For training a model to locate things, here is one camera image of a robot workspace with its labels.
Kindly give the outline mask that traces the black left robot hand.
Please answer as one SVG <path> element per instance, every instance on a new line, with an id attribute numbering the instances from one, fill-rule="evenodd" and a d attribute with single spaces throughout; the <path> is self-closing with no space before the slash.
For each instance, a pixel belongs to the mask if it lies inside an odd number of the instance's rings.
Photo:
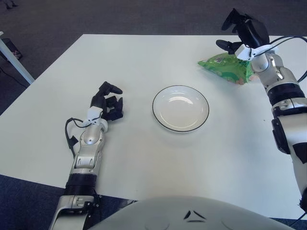
<path id="1" fill-rule="evenodd" d="M 100 118 L 106 121 L 115 121 L 123 117 L 123 98 L 119 99 L 116 96 L 106 98 L 110 93 L 122 95 L 123 91 L 115 85 L 105 81 L 99 91 L 92 97 L 90 106 L 95 106 L 102 109 L 99 113 Z"/>

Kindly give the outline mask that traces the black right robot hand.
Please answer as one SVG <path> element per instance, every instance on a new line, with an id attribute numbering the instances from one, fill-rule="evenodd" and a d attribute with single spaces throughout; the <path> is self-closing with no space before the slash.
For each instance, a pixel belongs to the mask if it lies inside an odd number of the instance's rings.
<path id="1" fill-rule="evenodd" d="M 222 30 L 226 31 L 230 27 L 233 27 L 232 33 L 237 34 L 240 41 L 230 42 L 220 39 L 216 41 L 216 45 L 230 55 L 233 55 L 242 45 L 255 49 L 270 42 L 268 31 L 262 22 L 248 14 L 241 14 L 235 8 L 224 21 Z"/>

